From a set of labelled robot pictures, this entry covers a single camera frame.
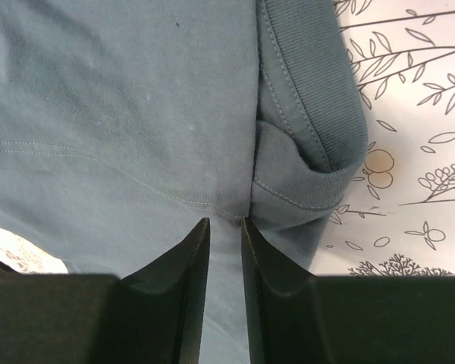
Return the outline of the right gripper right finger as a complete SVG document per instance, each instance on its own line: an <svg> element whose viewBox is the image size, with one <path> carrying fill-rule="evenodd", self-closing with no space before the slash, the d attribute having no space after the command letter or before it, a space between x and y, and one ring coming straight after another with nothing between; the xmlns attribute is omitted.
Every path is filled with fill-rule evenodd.
<svg viewBox="0 0 455 364"><path fill-rule="evenodd" d="M253 363L455 363L455 277L315 276L241 228Z"/></svg>

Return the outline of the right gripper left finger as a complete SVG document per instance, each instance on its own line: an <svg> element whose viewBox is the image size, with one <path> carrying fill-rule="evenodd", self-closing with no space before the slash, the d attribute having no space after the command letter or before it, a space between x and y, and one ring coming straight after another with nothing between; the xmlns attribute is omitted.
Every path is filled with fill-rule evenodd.
<svg viewBox="0 0 455 364"><path fill-rule="evenodd" d="M0 363L196 363L209 267L204 218L125 278L44 274L0 250Z"/></svg>

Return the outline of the dark blue-grey t-shirt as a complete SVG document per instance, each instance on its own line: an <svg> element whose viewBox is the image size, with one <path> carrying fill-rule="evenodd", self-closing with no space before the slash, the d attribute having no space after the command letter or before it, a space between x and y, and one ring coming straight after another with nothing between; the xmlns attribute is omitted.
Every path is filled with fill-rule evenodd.
<svg viewBox="0 0 455 364"><path fill-rule="evenodd" d="M203 363L249 362L242 220L309 265L366 144L330 1L0 1L0 228L125 277L209 218Z"/></svg>

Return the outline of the floral patterned table mat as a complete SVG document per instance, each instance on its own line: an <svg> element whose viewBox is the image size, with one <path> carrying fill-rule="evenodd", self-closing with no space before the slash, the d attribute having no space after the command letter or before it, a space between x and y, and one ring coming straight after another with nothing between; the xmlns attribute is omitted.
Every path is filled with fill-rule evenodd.
<svg viewBox="0 0 455 364"><path fill-rule="evenodd" d="M304 267L455 274L455 1L330 2L367 144ZM1 227L0 243L15 258L40 249L69 271Z"/></svg>

